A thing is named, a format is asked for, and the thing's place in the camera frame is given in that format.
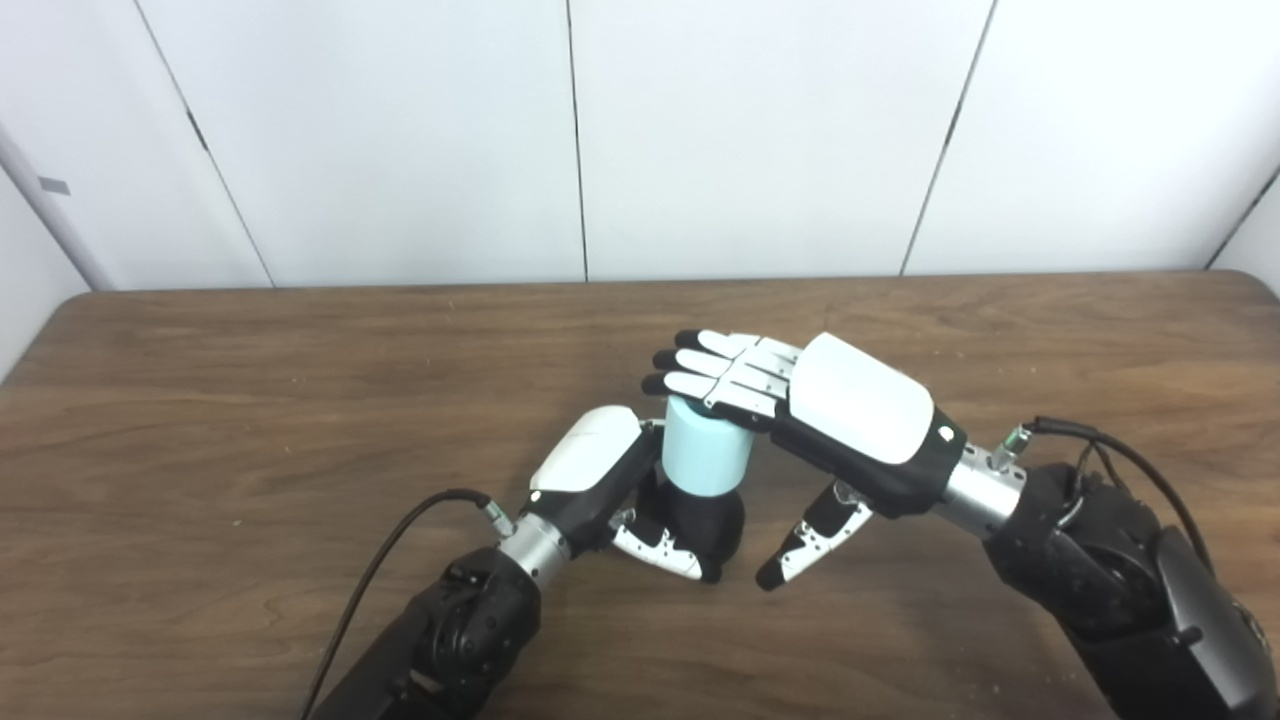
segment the black fingertip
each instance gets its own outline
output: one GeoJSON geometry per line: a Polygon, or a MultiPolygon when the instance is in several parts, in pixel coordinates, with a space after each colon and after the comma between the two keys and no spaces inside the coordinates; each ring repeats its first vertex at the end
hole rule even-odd
{"type": "Polygon", "coordinates": [[[653,354],[653,366],[659,370],[678,370],[680,363],[676,360],[677,350],[659,350],[653,354]]]}
{"type": "Polygon", "coordinates": [[[640,392],[645,395],[671,395],[667,387],[666,373],[654,373],[640,380],[640,392]]]}
{"type": "Polygon", "coordinates": [[[703,577],[698,579],[707,583],[708,585],[714,585],[716,583],[718,583],[721,577],[724,574],[724,570],[721,569],[718,564],[708,562],[701,557],[698,559],[698,565],[701,566],[703,570],[703,577]]]}
{"type": "Polygon", "coordinates": [[[676,347],[689,350],[704,350],[703,342],[698,338],[703,331],[680,331],[676,333],[676,347]]]}
{"type": "Polygon", "coordinates": [[[787,584],[786,578],[782,577],[782,564],[777,560],[769,560],[760,565],[755,573],[755,584],[760,585],[764,592],[773,592],[787,584]]]}

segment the robot finger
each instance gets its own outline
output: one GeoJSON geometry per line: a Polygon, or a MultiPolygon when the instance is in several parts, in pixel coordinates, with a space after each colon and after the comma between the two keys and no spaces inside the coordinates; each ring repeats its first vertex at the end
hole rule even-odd
{"type": "Polygon", "coordinates": [[[628,509],[618,511],[611,524],[617,527],[613,546],[631,557],[691,580],[719,582],[719,565],[681,548],[671,530],[657,520],[628,509]]]}
{"type": "Polygon", "coordinates": [[[645,395],[677,395],[686,397],[722,418],[749,430],[765,433],[773,428],[778,398],[740,386],[728,379],[714,379],[692,373],[657,373],[640,383],[645,395]]]}
{"type": "Polygon", "coordinates": [[[787,533],[778,551],[760,566],[755,583],[773,591],[791,582],[832,550],[852,537],[872,511],[844,480],[835,480],[824,489],[795,528],[787,533]]]}
{"type": "Polygon", "coordinates": [[[740,357],[728,360],[699,350],[662,350],[653,356],[653,366],[659,370],[705,375],[728,380],[748,389],[763,392],[782,400],[787,396],[786,378],[771,374],[740,357]]]}
{"type": "Polygon", "coordinates": [[[676,347],[735,360],[780,378],[791,377],[800,357],[800,348],[773,338],[716,331],[680,331],[676,333],[676,347]]]}

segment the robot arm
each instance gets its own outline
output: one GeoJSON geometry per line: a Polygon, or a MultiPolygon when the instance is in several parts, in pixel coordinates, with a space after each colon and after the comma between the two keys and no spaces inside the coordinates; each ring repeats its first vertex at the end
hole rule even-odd
{"type": "MultiPolygon", "coordinates": [[[[1272,720],[1261,629],[1175,528],[1125,489],[1070,465],[1019,468],[1037,420],[995,452],[970,445],[915,380],[823,333],[804,350],[686,331],[654,356],[650,395],[681,395],[835,475],[758,575],[794,578],[874,511],[936,511],[982,541],[1001,580],[1051,612],[1125,720],[1272,720]]],[[[1184,515],[1180,503],[1180,515],[1184,515]]]]}
{"type": "Polygon", "coordinates": [[[662,428],[621,406],[584,415],[534,474],[513,529],[458,557],[339,680],[316,720],[465,720],[538,633],[541,594],[652,477],[662,428]]]}

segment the wooden table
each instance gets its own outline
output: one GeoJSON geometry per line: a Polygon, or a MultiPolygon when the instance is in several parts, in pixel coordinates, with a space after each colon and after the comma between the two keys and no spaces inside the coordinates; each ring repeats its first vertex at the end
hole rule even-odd
{"type": "MultiPolygon", "coordinates": [[[[585,410],[660,413],[639,379],[686,327],[831,331],[988,447],[1037,413],[1110,430],[1174,479],[1280,635],[1280,305],[1245,275],[96,293],[0,388],[0,716],[292,717],[412,503],[471,486],[513,507],[585,410]]],[[[1038,441],[1028,461],[1075,451],[1038,441]]],[[[941,519],[877,520],[758,591],[824,484],[762,439],[719,585],[575,562],[485,717],[1110,717],[1052,621],[941,519]]],[[[429,515],[335,670],[488,542],[472,510],[429,515]]]]}

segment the black cable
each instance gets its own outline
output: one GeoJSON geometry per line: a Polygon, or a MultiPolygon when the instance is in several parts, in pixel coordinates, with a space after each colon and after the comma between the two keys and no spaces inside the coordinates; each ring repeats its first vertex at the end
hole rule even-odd
{"type": "Polygon", "coordinates": [[[324,648],[324,656],[320,657],[320,666],[316,667],[316,675],[311,680],[311,688],[307,689],[306,701],[302,703],[302,711],[298,712],[298,720],[307,720],[311,715],[311,708],[315,706],[316,700],[320,697],[320,687],[324,685],[324,676],[329,674],[329,666],[333,665],[333,659],[338,653],[338,644],[342,643],[342,637],[347,634],[347,626],[351,625],[351,619],[356,616],[356,607],[360,606],[360,598],[365,596],[365,591],[369,589],[370,580],[374,579],[374,574],[378,573],[378,568],[387,559],[387,553],[392,551],[396,543],[399,541],[404,530],[413,524],[413,520],[431,509],[433,505],[438,505],[447,500],[466,500],[474,502],[476,507],[483,509],[489,503],[489,496],[483,492],[476,492],[472,489],[447,489],[444,492],[438,492],[431,497],[417,503],[417,507],[408,511],[401,519],[399,524],[392,530],[387,539],[383,541],[383,546],[378,548],[374,553],[374,559],[365,568],[365,574],[360,577],[360,582],[356,583],[356,589],[351,593],[351,600],[347,601],[347,607],[342,611],[342,618],[338,619],[338,626],[333,630],[333,637],[329,638],[329,646],[324,648]]]}
{"type": "Polygon", "coordinates": [[[1107,469],[1107,477],[1111,478],[1111,484],[1128,492],[1129,495],[1133,495],[1133,491],[1129,489],[1129,486],[1120,479],[1120,473],[1116,473],[1116,466],[1111,462],[1111,454],[1107,452],[1107,448],[1102,447],[1098,443],[1093,443],[1093,447],[1097,450],[1098,457],[1102,459],[1102,466],[1107,469]]]}
{"type": "Polygon", "coordinates": [[[1089,464],[1089,455],[1093,455],[1093,451],[1097,450],[1097,447],[1098,443],[1089,442],[1084,446],[1084,450],[1080,451],[1080,459],[1075,461],[1075,473],[1066,479],[1066,488],[1064,492],[1066,501],[1062,502],[1064,511],[1069,512],[1071,507],[1080,501],[1080,496],[1084,495],[1084,466],[1089,464]]]}
{"type": "Polygon", "coordinates": [[[1073,423],[1070,420],[1039,416],[1027,427],[1033,433],[1076,437],[1097,442],[1098,445],[1105,445],[1120,455],[1124,455],[1126,460],[1137,465],[1138,469],[1142,470],[1148,479],[1151,479],[1151,484],[1156,486],[1156,489],[1158,489],[1160,493],[1165,496],[1165,500],[1169,501],[1169,505],[1174,507],[1174,512],[1178,514],[1178,520],[1181,521],[1183,528],[1187,530],[1187,537],[1190,539],[1192,547],[1196,548],[1196,555],[1199,556],[1201,562],[1204,564],[1204,568],[1210,571],[1210,574],[1213,574],[1213,562],[1210,560],[1208,547],[1204,544],[1204,537],[1201,536],[1196,519],[1192,518],[1192,511],[1187,509],[1187,503],[1183,502],[1183,498],[1178,495],[1178,491],[1174,489],[1174,486],[1165,479],[1165,475],[1162,475],[1160,470],[1157,470],[1156,466],[1143,457],[1137,450],[1097,428],[1082,425],[1080,423],[1073,423]]]}

